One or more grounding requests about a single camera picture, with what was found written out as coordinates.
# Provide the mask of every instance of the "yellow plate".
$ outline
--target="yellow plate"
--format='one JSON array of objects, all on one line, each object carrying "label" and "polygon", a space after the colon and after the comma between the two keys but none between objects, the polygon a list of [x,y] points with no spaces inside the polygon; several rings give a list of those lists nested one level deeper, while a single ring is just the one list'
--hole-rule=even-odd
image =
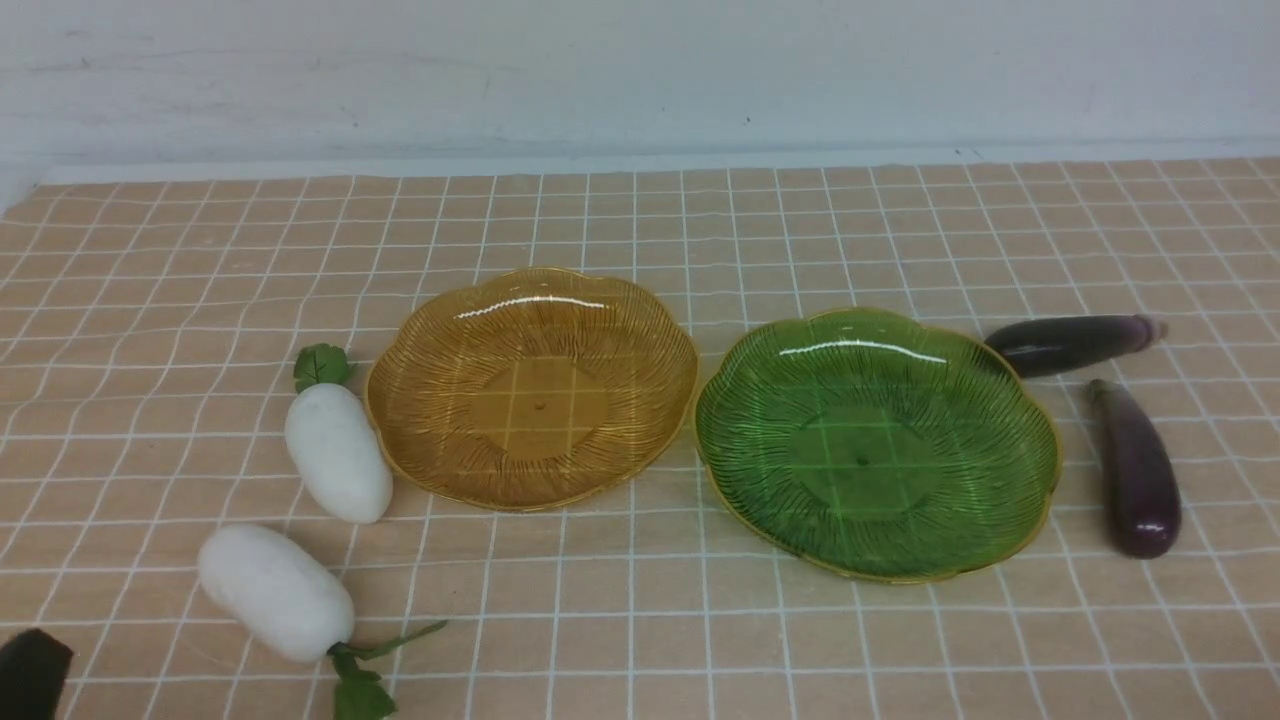
[{"label": "yellow plate", "polygon": [[644,288],[524,268],[419,307],[370,370],[365,404],[403,478],[530,511],[657,460],[696,382],[692,340]]}]

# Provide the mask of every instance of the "flower-shaped plate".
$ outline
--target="flower-shaped plate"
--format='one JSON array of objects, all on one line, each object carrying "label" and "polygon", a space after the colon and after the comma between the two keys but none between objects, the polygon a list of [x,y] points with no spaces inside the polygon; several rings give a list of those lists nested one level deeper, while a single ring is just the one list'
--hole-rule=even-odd
[{"label": "flower-shaped plate", "polygon": [[890,583],[1016,553],[1062,465],[1051,419],[995,351],[860,307],[746,334],[695,427],[733,515],[796,556]]},{"label": "flower-shaped plate", "polygon": [[692,340],[644,288],[524,268],[419,307],[370,370],[365,401],[397,474],[532,511],[653,462],[696,379]]}]

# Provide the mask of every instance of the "green plate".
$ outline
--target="green plate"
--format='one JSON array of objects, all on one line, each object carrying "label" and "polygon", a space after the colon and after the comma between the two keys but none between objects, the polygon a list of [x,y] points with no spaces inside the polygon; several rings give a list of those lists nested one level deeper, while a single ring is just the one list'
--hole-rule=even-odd
[{"label": "green plate", "polygon": [[872,309],[742,337],[703,388],[699,452],[728,510],[842,575],[951,578],[1025,547],[1062,468],[995,351]]}]

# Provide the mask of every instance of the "white radish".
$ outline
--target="white radish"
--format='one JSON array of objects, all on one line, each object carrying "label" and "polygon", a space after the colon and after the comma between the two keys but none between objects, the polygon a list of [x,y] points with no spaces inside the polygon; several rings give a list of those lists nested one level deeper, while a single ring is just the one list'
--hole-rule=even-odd
[{"label": "white radish", "polygon": [[196,565],[205,594],[280,657],[314,664],[351,639],[356,612],[347,588],[275,530],[223,525]]},{"label": "white radish", "polygon": [[383,689],[381,676],[357,661],[389,655],[445,625],[440,620],[371,648],[347,644],[356,628],[347,588],[297,543],[250,523],[214,530],[200,548],[196,574],[216,606],[280,657],[301,664],[330,659],[338,674],[337,720],[383,720],[394,714],[396,701]]},{"label": "white radish", "polygon": [[298,397],[284,418],[284,445],[302,486],[325,512],[352,524],[376,523],[392,502],[392,471],[360,398],[342,383],[347,354],[320,343],[293,365]]}]

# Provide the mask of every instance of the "eggplant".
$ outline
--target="eggplant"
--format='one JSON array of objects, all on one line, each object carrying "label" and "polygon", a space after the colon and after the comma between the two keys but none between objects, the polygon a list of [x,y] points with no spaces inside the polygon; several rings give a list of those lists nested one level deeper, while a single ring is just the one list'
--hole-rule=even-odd
[{"label": "eggplant", "polygon": [[1181,496],[1165,442],[1124,387],[1096,379],[1085,393],[1101,429],[1112,537],[1125,555],[1160,557],[1178,542],[1183,524]]},{"label": "eggplant", "polygon": [[1169,325],[1147,315],[1078,315],[1023,320],[983,342],[1019,377],[1039,378],[1143,351],[1167,332]]}]

